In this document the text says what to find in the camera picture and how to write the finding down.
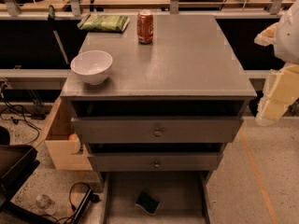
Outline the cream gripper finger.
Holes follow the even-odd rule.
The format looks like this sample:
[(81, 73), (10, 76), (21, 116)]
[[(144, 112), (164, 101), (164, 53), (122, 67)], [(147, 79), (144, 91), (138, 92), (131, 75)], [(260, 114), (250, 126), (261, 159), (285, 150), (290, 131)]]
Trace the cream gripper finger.
[(280, 70), (271, 71), (266, 78), (256, 122), (266, 126), (279, 121), (298, 98), (299, 65), (286, 63)]
[(256, 35), (254, 43), (260, 46), (273, 45), (276, 40), (276, 30), (278, 23), (275, 22)]

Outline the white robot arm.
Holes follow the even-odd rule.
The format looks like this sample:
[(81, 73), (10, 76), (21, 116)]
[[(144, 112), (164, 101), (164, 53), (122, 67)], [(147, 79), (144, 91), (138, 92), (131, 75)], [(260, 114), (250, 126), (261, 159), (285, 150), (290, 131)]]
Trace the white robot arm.
[(256, 121), (270, 125), (278, 121), (299, 98), (299, 0), (276, 22), (254, 39), (260, 46), (272, 45), (284, 66), (266, 78), (258, 103)]

